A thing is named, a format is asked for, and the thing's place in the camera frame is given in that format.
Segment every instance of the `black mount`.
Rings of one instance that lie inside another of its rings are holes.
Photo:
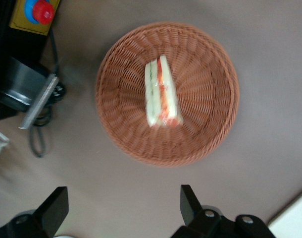
[[[189,185],[181,186],[180,208],[185,226],[171,238],[275,238],[256,216],[239,215],[232,222],[218,208],[201,206]]]

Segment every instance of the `wicker basket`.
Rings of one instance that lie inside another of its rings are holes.
[[[150,128],[145,65],[166,55],[184,123]],[[201,159],[229,132],[238,108],[234,67],[223,48],[198,28],[175,22],[139,27],[122,37],[101,63],[96,103],[108,135],[123,151],[156,166]]]

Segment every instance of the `basket rim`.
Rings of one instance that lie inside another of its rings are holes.
[[[210,50],[213,51],[213,54],[215,57],[218,58],[219,62],[222,64],[222,67],[225,69],[226,73],[226,78],[227,82],[230,86],[230,92],[231,92],[231,98],[230,98],[230,105],[228,109],[228,114],[227,118],[222,124],[221,129],[217,132],[216,136],[208,142],[206,145],[203,145],[203,147],[199,150],[197,150],[194,154],[191,156],[188,156],[187,158],[183,158],[178,161],[155,161],[151,158],[143,158],[139,156],[138,153],[135,151],[131,151],[127,146],[122,143],[122,140],[114,135],[114,132],[112,130],[112,126],[108,123],[107,119],[104,117],[104,111],[103,111],[103,102],[102,102],[102,97],[101,95],[101,84],[102,84],[102,79],[104,79],[104,75],[106,73],[106,69],[108,67],[109,59],[113,57],[115,54],[115,50],[119,47],[122,47],[124,41],[127,38],[130,38],[136,34],[139,34],[144,31],[150,31],[158,27],[173,27],[173,28],[184,28],[190,31],[195,32],[196,35],[205,37],[207,40],[207,46],[210,48]],[[97,82],[95,86],[95,96],[96,96],[96,106],[98,110],[98,114],[100,117],[100,121],[108,135],[108,137],[124,152],[129,154],[130,156],[134,157],[135,159],[150,164],[150,165],[155,165],[155,166],[162,166],[162,167],[174,167],[174,166],[180,166],[180,165],[185,165],[185,164],[190,164],[195,161],[200,160],[204,156],[208,155],[211,153],[220,143],[225,139],[226,135],[229,133],[237,111],[239,107],[239,99],[240,99],[240,94],[239,94],[239,84],[238,84],[238,78],[237,78],[237,73],[235,71],[235,68],[226,53],[226,51],[223,49],[223,47],[216,41],[214,40],[210,35],[207,33],[203,32],[201,29],[197,28],[196,26],[186,24],[186,23],[180,23],[180,22],[171,22],[171,21],[161,21],[161,22],[154,22],[151,24],[143,25],[138,28],[135,28],[125,34],[123,37],[121,37],[107,52],[105,55],[103,61],[101,62],[101,65],[98,70],[97,74]]]

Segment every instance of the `black metal bracket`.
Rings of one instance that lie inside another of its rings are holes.
[[[185,226],[171,238],[275,238],[256,216],[239,215],[232,222],[217,208],[201,206],[189,185],[181,186],[180,209]]]
[[[0,238],[53,238],[68,213],[67,187],[58,187],[33,214],[13,218]]]

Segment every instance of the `yellow control box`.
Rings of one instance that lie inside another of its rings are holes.
[[[17,0],[14,10],[12,12],[11,20],[9,26],[14,29],[28,31],[36,34],[47,35],[51,27],[51,22],[49,24],[43,25],[40,23],[32,23],[28,20],[25,14],[25,4],[27,0]],[[49,0],[48,1],[54,9],[54,13],[59,4],[59,0]]]

